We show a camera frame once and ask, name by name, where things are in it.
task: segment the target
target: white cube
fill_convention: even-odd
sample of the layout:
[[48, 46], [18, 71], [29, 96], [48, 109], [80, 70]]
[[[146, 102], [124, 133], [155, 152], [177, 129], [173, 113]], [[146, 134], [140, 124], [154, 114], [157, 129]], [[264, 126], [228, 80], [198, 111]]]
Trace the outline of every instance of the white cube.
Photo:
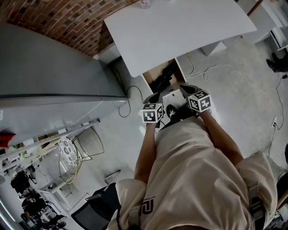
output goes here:
[[161, 103], [144, 104], [140, 113], [143, 123], [158, 123], [158, 121], [164, 116], [163, 105]]
[[190, 95], [188, 101], [190, 108], [197, 112], [203, 112], [211, 107], [211, 96], [205, 90]]

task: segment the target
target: black office chair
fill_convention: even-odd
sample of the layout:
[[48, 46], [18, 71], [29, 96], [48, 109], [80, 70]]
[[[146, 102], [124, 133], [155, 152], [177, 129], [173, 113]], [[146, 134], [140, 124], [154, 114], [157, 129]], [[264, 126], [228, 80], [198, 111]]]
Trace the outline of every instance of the black office chair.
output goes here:
[[120, 207], [115, 183], [93, 193], [71, 217], [85, 230], [104, 230]]

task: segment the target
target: white table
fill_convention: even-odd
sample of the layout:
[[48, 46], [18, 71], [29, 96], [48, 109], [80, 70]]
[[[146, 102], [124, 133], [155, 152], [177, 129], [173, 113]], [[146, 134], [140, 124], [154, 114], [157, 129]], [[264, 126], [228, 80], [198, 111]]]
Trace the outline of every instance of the white table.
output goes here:
[[191, 50], [255, 31], [234, 0], [136, 2], [105, 19], [132, 77]]

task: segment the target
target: bottle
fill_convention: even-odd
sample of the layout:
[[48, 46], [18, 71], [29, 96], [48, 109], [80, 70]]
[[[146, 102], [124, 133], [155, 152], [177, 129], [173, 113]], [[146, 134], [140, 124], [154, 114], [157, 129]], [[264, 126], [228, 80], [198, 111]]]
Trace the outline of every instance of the bottle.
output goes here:
[[140, 0], [141, 6], [144, 9], [148, 9], [151, 6], [150, 0]]

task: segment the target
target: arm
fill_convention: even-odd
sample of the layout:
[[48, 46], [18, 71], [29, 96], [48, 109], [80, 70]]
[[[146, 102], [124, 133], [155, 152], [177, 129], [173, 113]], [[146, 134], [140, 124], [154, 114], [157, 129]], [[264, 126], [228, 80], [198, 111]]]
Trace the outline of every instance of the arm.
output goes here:
[[212, 138], [214, 146], [220, 149], [222, 153], [231, 161], [235, 166], [243, 157], [233, 139], [221, 128], [208, 111], [199, 114], [204, 121], [206, 128]]
[[147, 124], [142, 148], [136, 163], [134, 179], [148, 182], [149, 175], [156, 159], [155, 149], [155, 127], [156, 124]]

